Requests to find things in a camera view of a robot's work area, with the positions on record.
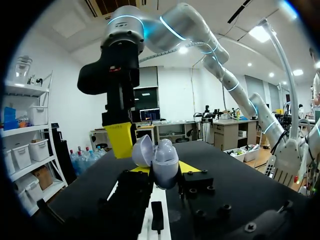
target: drawer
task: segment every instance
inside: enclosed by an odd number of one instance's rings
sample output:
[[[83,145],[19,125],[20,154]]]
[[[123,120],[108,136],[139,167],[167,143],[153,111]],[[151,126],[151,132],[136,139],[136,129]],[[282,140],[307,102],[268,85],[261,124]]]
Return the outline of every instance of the drawer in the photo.
[[[224,134],[224,126],[223,125],[214,124],[213,125],[213,130],[214,130],[215,133]]]

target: ceiling vent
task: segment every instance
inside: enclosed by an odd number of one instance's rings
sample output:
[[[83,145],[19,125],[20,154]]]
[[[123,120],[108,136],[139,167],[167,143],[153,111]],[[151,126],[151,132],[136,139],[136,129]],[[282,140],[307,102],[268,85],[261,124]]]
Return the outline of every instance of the ceiling vent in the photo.
[[[126,5],[139,8],[141,1],[144,3],[144,0],[84,0],[81,5],[87,13],[90,12],[91,17],[108,20],[116,9]]]

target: screw hole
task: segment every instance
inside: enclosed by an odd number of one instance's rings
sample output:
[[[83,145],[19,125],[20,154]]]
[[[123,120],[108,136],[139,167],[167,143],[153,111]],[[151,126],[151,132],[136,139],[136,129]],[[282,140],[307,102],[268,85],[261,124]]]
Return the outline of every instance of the screw hole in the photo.
[[[189,192],[192,193],[192,194],[196,194],[196,193],[197,193],[197,189],[195,189],[195,188],[190,188],[190,189],[189,189]]]

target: white storage box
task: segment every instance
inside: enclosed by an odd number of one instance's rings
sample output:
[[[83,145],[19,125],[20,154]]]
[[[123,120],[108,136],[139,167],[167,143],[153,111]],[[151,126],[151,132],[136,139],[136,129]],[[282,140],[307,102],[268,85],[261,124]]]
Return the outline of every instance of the white storage box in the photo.
[[[48,139],[43,139],[35,143],[29,143],[30,158],[41,162],[49,157]]]
[[[237,155],[237,156],[234,156],[234,158],[235,158],[235,159],[238,159],[240,162],[243,162],[243,161],[244,161],[245,155],[246,155],[246,153],[247,153],[246,151],[244,151],[244,150],[242,150],[242,149],[240,149],[240,148],[234,148],[234,149],[230,149],[230,150],[225,150],[224,152],[225,152],[225,153],[229,153],[229,152],[231,152],[231,151],[233,151],[234,153],[241,151],[242,154]]]
[[[245,138],[245,137],[247,136],[247,131],[239,130],[239,131],[238,131],[238,136]]]
[[[47,106],[31,106],[27,111],[29,121],[32,125],[48,124],[48,107]]]
[[[14,156],[13,160],[15,160],[19,169],[24,169],[31,165],[28,145],[29,144],[12,149]]]
[[[253,150],[253,151],[246,151],[246,146],[242,146],[242,147],[240,147],[240,149],[242,149],[242,150],[244,150],[246,152],[245,156],[244,156],[244,161],[245,162],[250,162],[250,161],[252,161],[252,160],[254,160],[254,159],[256,159],[258,157],[259,147],[256,150]]]
[[[27,196],[26,190],[23,188],[21,189],[18,193],[17,193],[20,202],[22,204],[22,206],[24,206],[24,208],[26,209],[27,212],[30,212],[33,205],[30,201],[30,199]]]
[[[12,175],[16,172],[14,163],[12,162],[11,150],[4,151],[4,162],[6,166],[6,170],[9,175]]]
[[[44,197],[44,192],[40,187],[39,179],[31,173],[28,173],[27,175],[21,177],[20,179],[15,181],[15,183],[20,189],[25,189],[27,196],[34,204]]]

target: desk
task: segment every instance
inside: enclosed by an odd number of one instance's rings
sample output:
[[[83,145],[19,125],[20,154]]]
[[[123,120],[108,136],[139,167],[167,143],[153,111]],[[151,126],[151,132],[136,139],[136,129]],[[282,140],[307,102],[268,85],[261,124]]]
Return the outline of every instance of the desk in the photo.
[[[197,124],[198,122],[195,121],[177,121],[166,124],[157,123],[155,124],[157,144],[160,139],[170,139],[174,143],[178,138],[189,138],[187,136],[188,131],[192,129],[194,133],[198,132]],[[197,134],[192,134],[191,141],[197,139]]]
[[[139,131],[151,131],[151,140],[152,140],[153,145],[155,145],[154,128],[155,128],[154,125],[146,125],[146,126],[137,127],[136,131],[137,132],[139,132]],[[94,136],[95,134],[104,134],[104,136],[100,138],[100,142],[99,141],[98,142],[99,143],[102,143],[102,142],[106,143],[106,144],[108,144],[109,148],[112,148],[112,145],[111,145],[110,140],[108,138],[107,131],[105,129],[97,129],[97,130],[91,130],[90,131],[90,142],[91,142],[92,149],[96,148],[95,144],[92,142],[92,139],[91,139],[91,136]]]
[[[302,217],[309,202],[305,196],[203,141],[177,143],[174,146],[181,161],[200,170],[208,170],[213,175],[218,204],[232,206],[230,219],[223,224],[213,224],[209,236],[203,240],[217,239],[216,234],[239,228],[264,211],[278,210],[287,200],[293,202],[294,216],[291,220],[306,219]],[[118,175],[123,170],[135,167],[131,158],[116,159],[111,150],[61,191],[49,206],[63,219],[79,217],[82,213],[94,216],[98,210],[98,199],[108,197]],[[166,191],[166,201],[171,239],[194,239],[189,211],[182,206],[177,186]],[[35,214],[34,218],[47,231],[54,230],[41,212]]]
[[[210,124],[210,128],[205,131],[205,141],[208,142],[208,137],[212,139],[210,144],[222,151],[236,149],[248,144],[256,144],[257,140],[257,120],[233,120],[220,119]],[[238,131],[246,131],[246,137],[238,136]]]
[[[154,131],[154,128],[155,128],[155,125],[146,125],[146,126],[140,126],[138,127],[139,125],[137,125],[137,128],[136,128],[136,131],[139,132],[139,131],[151,131],[151,140],[152,140],[152,144],[155,145],[155,131]]]

